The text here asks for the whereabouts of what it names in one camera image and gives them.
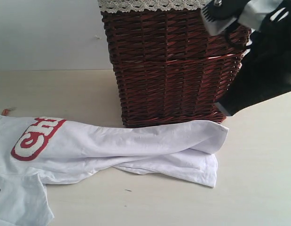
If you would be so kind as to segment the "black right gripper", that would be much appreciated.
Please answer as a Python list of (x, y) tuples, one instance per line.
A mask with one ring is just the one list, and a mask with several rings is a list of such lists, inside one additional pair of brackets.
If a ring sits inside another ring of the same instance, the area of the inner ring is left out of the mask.
[(291, 4), (279, 4), (251, 35), (250, 51), (216, 107), (226, 116), (291, 92)]

